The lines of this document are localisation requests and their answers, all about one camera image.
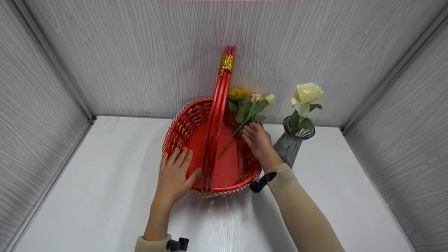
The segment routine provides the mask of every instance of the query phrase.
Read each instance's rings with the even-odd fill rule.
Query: black clip
[[[263,187],[265,187],[267,185],[267,183],[270,182],[271,180],[273,180],[276,176],[277,176],[276,171],[266,173],[263,175],[263,177],[261,177],[261,179],[258,182],[256,180],[252,181],[249,184],[249,188],[254,193],[259,193],[259,192],[261,192],[261,189],[263,189]]]
[[[179,241],[169,240],[167,242],[167,250],[168,251],[187,251],[188,248],[188,240],[187,238],[180,237]]]

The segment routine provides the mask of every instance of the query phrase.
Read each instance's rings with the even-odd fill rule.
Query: gold tinsel wrap
[[[221,58],[221,65],[219,70],[219,75],[222,75],[224,70],[232,72],[234,58],[232,55],[223,54]]]
[[[214,193],[213,190],[210,191],[201,190],[201,194],[204,195],[205,197],[210,197],[213,193]]]

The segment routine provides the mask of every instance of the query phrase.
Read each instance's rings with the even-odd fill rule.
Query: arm
[[[185,196],[201,174],[197,169],[186,179],[186,173],[193,156],[186,148],[177,157],[175,149],[170,158],[165,154],[160,164],[159,183],[151,204],[148,223],[143,236],[137,239],[134,252],[165,252],[168,234],[168,220],[174,203]]]
[[[274,150],[269,133],[259,124],[251,123],[244,127],[242,134],[264,172],[277,172],[268,186],[297,249],[300,252],[344,251],[325,215]]]

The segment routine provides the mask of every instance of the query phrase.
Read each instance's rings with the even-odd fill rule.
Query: left hand
[[[201,169],[196,169],[187,179],[187,170],[190,167],[193,151],[184,148],[179,155],[179,149],[174,149],[172,155],[164,154],[160,163],[159,183],[155,192],[154,201],[173,206],[176,201],[185,196],[201,175]]]

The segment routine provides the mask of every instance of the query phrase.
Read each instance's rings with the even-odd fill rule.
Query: sunflower
[[[246,97],[249,95],[250,91],[247,89],[238,89],[234,88],[227,93],[227,97],[231,101],[244,101]]]

